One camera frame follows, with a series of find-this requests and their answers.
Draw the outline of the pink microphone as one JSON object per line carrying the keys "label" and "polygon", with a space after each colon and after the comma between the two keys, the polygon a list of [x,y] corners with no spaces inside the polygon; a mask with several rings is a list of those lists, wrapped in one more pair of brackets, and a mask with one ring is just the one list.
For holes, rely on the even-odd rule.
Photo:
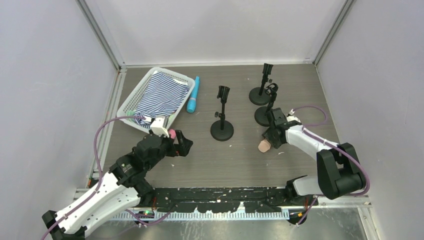
{"label": "pink microphone", "polygon": [[169,129],[168,130],[168,134],[169,134],[169,137],[171,139],[175,139],[176,138],[176,131],[174,129]]}

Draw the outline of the beige microphone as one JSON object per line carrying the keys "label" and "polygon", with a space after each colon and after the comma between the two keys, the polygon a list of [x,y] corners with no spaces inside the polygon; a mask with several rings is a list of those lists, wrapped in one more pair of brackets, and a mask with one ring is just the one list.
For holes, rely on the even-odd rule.
{"label": "beige microphone", "polygon": [[272,147],[271,143],[268,140],[263,139],[260,141],[257,148],[261,153],[266,153],[267,151],[271,149],[271,147]]}

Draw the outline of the black microphone stand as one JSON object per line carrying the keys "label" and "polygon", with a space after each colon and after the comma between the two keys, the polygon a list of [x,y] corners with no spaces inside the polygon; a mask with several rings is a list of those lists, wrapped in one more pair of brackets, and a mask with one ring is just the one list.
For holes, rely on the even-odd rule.
{"label": "black microphone stand", "polygon": [[264,63],[260,87],[255,87],[249,92],[249,100],[254,105],[264,106],[270,100],[270,96],[265,93],[265,84],[272,82],[272,80],[269,78],[269,75],[272,72],[273,66],[273,64]]}
{"label": "black microphone stand", "polygon": [[254,119],[257,124],[263,126],[263,127],[269,127],[270,123],[267,118],[267,113],[272,109],[274,106],[274,102],[277,98],[277,91],[279,89],[279,86],[276,83],[271,83],[266,87],[265,93],[270,97],[267,106],[261,106],[256,109],[254,113]]}
{"label": "black microphone stand", "polygon": [[211,136],[220,142],[228,141],[234,135],[233,125],[226,120],[225,109],[228,100],[230,88],[224,85],[218,86],[217,99],[220,99],[221,111],[214,113],[215,118],[219,120],[215,121],[210,127]]}

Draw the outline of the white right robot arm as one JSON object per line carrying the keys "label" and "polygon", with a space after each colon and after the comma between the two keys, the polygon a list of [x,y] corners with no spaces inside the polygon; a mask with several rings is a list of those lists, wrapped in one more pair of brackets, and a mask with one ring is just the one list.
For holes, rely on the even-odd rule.
{"label": "white right robot arm", "polygon": [[360,196],[370,189],[370,179],[361,166],[355,148],[349,143],[328,141],[309,131],[291,110],[270,109],[265,116],[268,128],[262,134],[258,150],[262,153],[284,144],[295,146],[316,162],[317,175],[289,180],[285,189],[289,197],[324,196],[334,200],[341,196]]}

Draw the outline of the black front microphone stand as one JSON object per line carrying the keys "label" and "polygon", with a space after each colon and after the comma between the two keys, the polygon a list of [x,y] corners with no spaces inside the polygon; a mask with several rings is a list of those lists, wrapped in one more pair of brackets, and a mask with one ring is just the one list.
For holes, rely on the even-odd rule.
{"label": "black front microphone stand", "polygon": [[267,118],[267,113],[272,109],[274,106],[274,102],[277,98],[277,91],[279,89],[279,86],[276,83],[271,83],[266,87],[265,93],[270,97],[267,106],[261,106],[256,109],[254,113],[254,119],[257,124],[263,126],[263,127],[269,127],[270,123]]}

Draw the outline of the blue microphone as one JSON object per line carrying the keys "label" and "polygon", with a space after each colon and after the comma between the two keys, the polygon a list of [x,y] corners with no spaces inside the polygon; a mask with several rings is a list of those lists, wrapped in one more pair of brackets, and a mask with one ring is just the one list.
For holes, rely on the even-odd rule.
{"label": "blue microphone", "polygon": [[186,106],[186,110],[190,114],[194,113],[195,110],[196,110],[197,96],[198,96],[198,91],[199,91],[199,86],[200,86],[200,77],[196,76],[194,81],[195,81],[195,85],[194,85],[194,88],[193,88],[193,90],[190,94],[190,98],[188,99],[187,106]]}

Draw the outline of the green cloth in basket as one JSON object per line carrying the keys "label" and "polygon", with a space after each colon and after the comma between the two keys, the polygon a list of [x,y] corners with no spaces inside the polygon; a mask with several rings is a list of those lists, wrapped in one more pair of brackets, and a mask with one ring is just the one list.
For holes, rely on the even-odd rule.
{"label": "green cloth in basket", "polygon": [[136,116],[136,113],[133,110],[129,110],[129,111],[126,112],[126,116],[134,117],[134,116]]}

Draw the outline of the blue striped cloth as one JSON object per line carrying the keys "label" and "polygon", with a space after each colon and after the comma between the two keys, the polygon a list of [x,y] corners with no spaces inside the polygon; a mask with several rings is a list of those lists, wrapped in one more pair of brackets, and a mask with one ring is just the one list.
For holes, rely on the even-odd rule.
{"label": "blue striped cloth", "polygon": [[175,79],[161,71],[154,71],[134,115],[143,119],[134,121],[143,128],[150,128],[152,118],[174,114],[189,91],[185,81]]}

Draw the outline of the white plastic basket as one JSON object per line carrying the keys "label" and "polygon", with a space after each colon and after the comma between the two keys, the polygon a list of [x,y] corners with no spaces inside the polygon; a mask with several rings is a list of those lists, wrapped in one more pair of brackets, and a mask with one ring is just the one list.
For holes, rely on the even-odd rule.
{"label": "white plastic basket", "polygon": [[[195,86],[195,80],[183,75],[181,73],[166,69],[166,68],[161,68],[161,67],[153,67],[151,68],[146,74],[145,76],[139,81],[139,83],[136,85],[136,87],[131,91],[131,93],[129,94],[129,96],[124,100],[123,104],[119,107],[116,116],[117,117],[126,117],[126,112],[127,111],[135,111],[137,104],[139,103],[139,101],[141,100],[145,90],[147,89],[147,86],[149,84],[149,80],[151,78],[151,76],[153,75],[154,71],[159,71],[159,72],[163,72],[166,75],[186,82],[188,83],[189,86],[189,91],[186,95],[186,97],[183,99],[181,105],[179,106],[179,108],[176,110],[175,113],[173,113],[172,115],[168,116],[168,124],[167,124],[167,129],[171,128],[172,123],[174,122],[175,118],[177,117],[177,115],[180,113],[180,111],[184,108],[184,105],[186,103],[186,101],[190,98],[190,95],[192,93],[192,90],[194,89]],[[138,125],[134,120],[135,119],[143,119],[143,117],[140,116],[129,116],[129,118],[124,118],[121,121],[124,122],[125,124],[140,130],[144,133],[148,133],[150,128],[145,128],[142,127],[140,125]]]}

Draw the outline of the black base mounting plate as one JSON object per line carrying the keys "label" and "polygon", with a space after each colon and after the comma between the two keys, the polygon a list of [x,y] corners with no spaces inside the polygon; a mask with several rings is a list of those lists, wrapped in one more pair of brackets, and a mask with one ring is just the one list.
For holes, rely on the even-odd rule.
{"label": "black base mounting plate", "polygon": [[142,204],[162,212],[277,213],[282,207],[300,207],[305,211],[314,196],[297,195],[284,187],[162,187],[143,198]]}

